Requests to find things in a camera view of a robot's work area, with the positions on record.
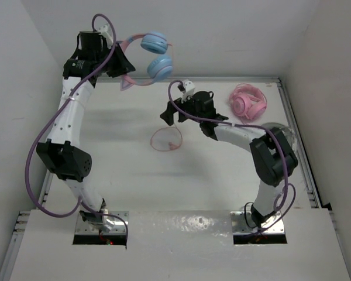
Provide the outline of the blue pink cat-ear headphones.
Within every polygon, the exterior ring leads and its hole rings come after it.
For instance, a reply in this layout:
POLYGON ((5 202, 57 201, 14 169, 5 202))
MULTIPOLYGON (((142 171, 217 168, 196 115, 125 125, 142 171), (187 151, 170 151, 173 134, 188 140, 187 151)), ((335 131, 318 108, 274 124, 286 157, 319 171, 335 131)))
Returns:
POLYGON ((173 58, 167 55, 168 48, 173 45, 167 41, 165 35, 159 32, 139 33, 121 41, 119 45, 122 51, 125 52, 131 43, 139 39, 141 40, 141 48, 147 52, 157 54, 158 56, 147 67, 148 80, 140 82, 132 78, 128 73, 121 75, 121 91, 128 90, 134 85, 139 87, 152 85, 165 78, 169 78, 170 74, 173 72, 173 58))

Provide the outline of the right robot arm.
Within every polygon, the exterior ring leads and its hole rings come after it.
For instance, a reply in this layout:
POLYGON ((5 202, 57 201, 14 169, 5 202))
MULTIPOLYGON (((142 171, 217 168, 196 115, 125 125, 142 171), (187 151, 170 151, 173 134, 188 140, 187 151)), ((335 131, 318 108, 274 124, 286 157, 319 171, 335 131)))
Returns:
POLYGON ((193 120, 205 136, 233 144, 251 154, 260 184, 250 212, 255 226, 260 227, 284 205, 288 179, 298 159, 279 127, 234 125, 228 122, 228 117, 217 113, 213 97, 212 92, 200 91, 185 101, 170 100, 160 118, 172 126, 174 114, 178 114, 179 122, 193 120))

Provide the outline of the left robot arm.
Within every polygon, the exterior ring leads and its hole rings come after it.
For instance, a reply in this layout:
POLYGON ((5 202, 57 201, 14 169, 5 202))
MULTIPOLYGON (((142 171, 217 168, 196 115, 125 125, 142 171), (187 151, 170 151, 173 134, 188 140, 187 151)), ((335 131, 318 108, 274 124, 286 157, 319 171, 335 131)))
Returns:
POLYGON ((99 76, 115 78, 135 70, 125 56, 131 42, 132 38, 113 42, 107 33, 96 30, 78 34, 77 47, 64 64, 58 111, 46 125, 49 134, 44 142, 36 140, 32 148, 48 171, 69 187, 82 207, 84 221, 95 227, 114 225, 114 218, 88 182, 92 157, 80 147, 82 120, 99 76))

